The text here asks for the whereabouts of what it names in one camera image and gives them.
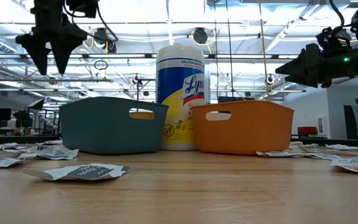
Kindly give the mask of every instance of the orange plastic basket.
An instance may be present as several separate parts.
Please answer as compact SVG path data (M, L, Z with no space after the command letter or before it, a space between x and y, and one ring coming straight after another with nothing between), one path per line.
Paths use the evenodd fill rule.
M195 106L191 110L201 152L253 156L257 151L282 151L290 146L294 112L290 108L256 100ZM231 116L210 113L218 111L228 111Z

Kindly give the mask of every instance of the lysol logo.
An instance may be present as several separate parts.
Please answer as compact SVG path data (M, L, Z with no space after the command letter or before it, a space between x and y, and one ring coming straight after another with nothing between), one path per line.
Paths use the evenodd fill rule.
M204 74L195 74L185 78L181 98L183 104L195 99L204 99Z

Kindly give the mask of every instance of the office desk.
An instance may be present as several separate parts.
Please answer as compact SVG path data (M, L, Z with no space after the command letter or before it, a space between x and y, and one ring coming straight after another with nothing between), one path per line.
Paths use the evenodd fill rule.
M21 173L93 162L131 169L101 182L48 182ZM79 153L72 161L36 159L0 169L0 223L355 224L358 174L319 159Z

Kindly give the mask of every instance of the ceiling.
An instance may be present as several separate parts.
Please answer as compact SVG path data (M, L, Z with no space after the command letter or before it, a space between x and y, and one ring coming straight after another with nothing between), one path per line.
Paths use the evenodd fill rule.
M266 54L298 55L306 44L316 42L314 37L327 26L339 25L339 18L325 0L264 0L262 1L262 18L264 20L264 36ZM344 14L346 24L358 8L358 1L335 0L337 7ZM220 0L214 5L213 0L100 0L99 5L104 20L117 34L118 54L156 54L164 46L173 44L191 45L201 49L205 54L262 54L262 38L260 38L260 12L256 0ZM24 54L24 49L14 43L17 35L30 32L35 26L34 15L29 11L33 0L0 0L0 44L15 54ZM104 27L101 20L75 18L76 24L85 31L93 33L96 28ZM191 38L196 27L203 27L208 34L207 45L198 45ZM73 51L73 54L105 54L103 47L94 44L91 37ZM58 79L102 79L106 77L112 82L59 82L51 85L47 82L21 83L27 88L100 88L123 90L131 89L132 77L138 74L141 78L155 78L155 59L120 58L106 60L109 67L98 71L93 67L94 60L73 58L64 76L60 76L49 60L48 77ZM288 60L267 60L267 73L274 74L277 67ZM236 89L263 89L263 60L236 60L230 64L228 60L218 60L218 67L223 74L231 74ZM29 59L0 58L0 78L33 78L42 79L34 64ZM216 63L206 61L211 79L211 89L217 89ZM283 86L282 79L276 80L277 88L296 89L299 85ZM219 77L219 88L228 88L223 76ZM155 101L155 83L144 87L150 90L149 96L140 94L142 100ZM68 97L75 99L86 96L118 96L133 98L136 92L104 91L78 94L73 92Z

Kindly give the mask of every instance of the lysol disinfecting wipes container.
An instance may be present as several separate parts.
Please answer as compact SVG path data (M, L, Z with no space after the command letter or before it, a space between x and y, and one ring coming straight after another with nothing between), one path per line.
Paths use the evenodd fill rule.
M204 105L204 54L186 45L172 45L157 55L157 103L168 105L164 150L195 150L190 108Z

